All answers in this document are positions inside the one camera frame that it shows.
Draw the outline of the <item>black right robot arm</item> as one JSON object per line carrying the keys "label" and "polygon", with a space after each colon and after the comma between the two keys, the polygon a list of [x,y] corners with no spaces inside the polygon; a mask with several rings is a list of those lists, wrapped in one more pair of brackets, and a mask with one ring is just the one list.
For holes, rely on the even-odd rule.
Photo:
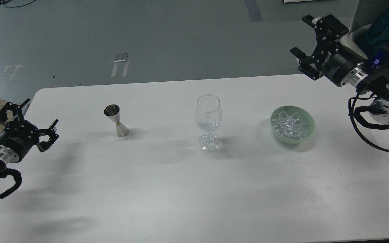
{"label": "black right robot arm", "polygon": [[367,129],[389,131],[389,45],[366,60],[341,43],[350,31],[333,15],[306,15],[302,21],[314,29],[316,47],[311,55],[297,47],[290,50],[299,61],[298,70],[312,80],[325,77],[337,87],[352,85],[357,93],[348,101],[353,128],[368,145],[389,153],[389,149],[368,140],[357,127],[360,124]]}

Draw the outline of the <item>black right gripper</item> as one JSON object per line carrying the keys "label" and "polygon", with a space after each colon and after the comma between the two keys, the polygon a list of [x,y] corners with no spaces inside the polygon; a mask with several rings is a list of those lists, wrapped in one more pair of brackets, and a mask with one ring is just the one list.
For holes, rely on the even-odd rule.
{"label": "black right gripper", "polygon": [[290,49],[290,53],[298,59],[298,70],[312,80],[325,76],[334,85],[342,87],[346,84],[345,77],[365,61],[361,55],[341,44],[349,29],[334,15],[317,18],[306,15],[302,21],[314,29],[316,47],[313,57],[298,47]]}

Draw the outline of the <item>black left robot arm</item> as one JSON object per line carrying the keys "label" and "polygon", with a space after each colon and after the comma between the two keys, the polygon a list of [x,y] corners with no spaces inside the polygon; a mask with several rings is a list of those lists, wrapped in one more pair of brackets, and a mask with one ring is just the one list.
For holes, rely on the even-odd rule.
{"label": "black left robot arm", "polygon": [[21,162],[33,146],[40,152],[48,150],[59,138],[55,128],[58,120],[47,129],[39,129],[24,118],[23,108],[29,102],[7,102],[0,109],[0,125],[4,126],[0,132],[0,199],[15,192],[23,181],[21,173],[7,165]]}

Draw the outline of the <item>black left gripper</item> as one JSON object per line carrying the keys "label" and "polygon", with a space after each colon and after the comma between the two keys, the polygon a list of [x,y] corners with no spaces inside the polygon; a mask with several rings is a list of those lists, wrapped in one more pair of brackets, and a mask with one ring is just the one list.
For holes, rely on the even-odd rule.
{"label": "black left gripper", "polygon": [[[29,102],[29,98],[20,105],[7,102],[0,109],[0,125],[4,126],[3,131],[0,132],[0,160],[5,164],[21,162],[35,144],[43,153],[59,138],[56,133],[58,119],[54,120],[47,129],[38,129],[24,119],[23,108]],[[45,136],[48,140],[39,141],[40,137]]]}

